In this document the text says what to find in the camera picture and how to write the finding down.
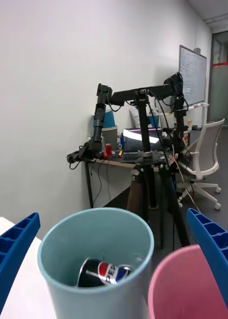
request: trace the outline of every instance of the pepsi logo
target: pepsi logo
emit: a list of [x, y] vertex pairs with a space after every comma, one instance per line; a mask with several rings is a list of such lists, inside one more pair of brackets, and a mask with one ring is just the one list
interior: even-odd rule
[[98, 265], [98, 276], [104, 285], [116, 285], [128, 276], [128, 271], [113, 264], [101, 262]]

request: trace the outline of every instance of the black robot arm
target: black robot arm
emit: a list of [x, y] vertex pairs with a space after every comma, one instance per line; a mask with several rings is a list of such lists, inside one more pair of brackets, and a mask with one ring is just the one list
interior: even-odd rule
[[120, 91], [113, 94], [112, 89], [109, 86], [99, 84], [97, 91], [98, 102], [96, 104], [94, 116], [93, 137], [90, 141], [80, 147], [78, 151], [67, 155], [68, 163], [72, 164], [76, 161], [92, 160], [100, 153], [102, 149], [101, 134], [104, 125], [106, 104], [124, 106], [126, 101], [136, 101], [138, 96], [144, 94], [155, 97], [158, 100], [173, 96], [175, 98], [174, 112], [177, 119], [177, 130], [184, 131], [183, 116], [186, 115], [186, 112], [183, 109], [183, 78], [179, 72], [166, 79], [163, 85]]

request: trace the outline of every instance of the white office chair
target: white office chair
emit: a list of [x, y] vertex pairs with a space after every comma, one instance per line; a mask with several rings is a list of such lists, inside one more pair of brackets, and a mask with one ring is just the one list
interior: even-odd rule
[[[192, 156], [190, 165], [186, 168], [186, 164], [179, 162], [183, 174], [188, 175], [193, 181], [192, 187], [195, 192], [203, 195], [215, 203], [215, 209], [220, 210], [221, 205], [218, 200], [207, 193], [204, 188], [214, 187], [216, 193], [221, 192], [218, 184], [201, 183], [205, 176], [214, 173], [220, 166], [217, 160], [217, 140], [224, 123], [224, 119], [218, 122], [207, 123], [201, 130], [200, 137], [188, 147], [188, 151]], [[185, 184], [177, 184], [178, 188], [186, 188]], [[179, 201], [188, 195], [187, 190], [183, 192]]]

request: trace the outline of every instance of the pepsi can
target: pepsi can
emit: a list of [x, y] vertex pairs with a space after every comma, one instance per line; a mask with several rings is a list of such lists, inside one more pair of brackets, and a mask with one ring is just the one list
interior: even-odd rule
[[132, 272], [129, 265], [114, 265], [87, 258], [81, 266], [77, 287], [91, 288], [117, 285]]

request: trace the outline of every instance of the cup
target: cup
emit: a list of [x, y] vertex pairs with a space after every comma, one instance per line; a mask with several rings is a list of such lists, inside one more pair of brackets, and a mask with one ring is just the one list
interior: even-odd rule
[[[143, 319], [154, 238], [139, 216], [117, 208], [73, 214], [54, 226], [38, 250], [38, 265], [57, 318]], [[134, 271], [117, 285], [77, 288], [86, 258], [128, 264]]]

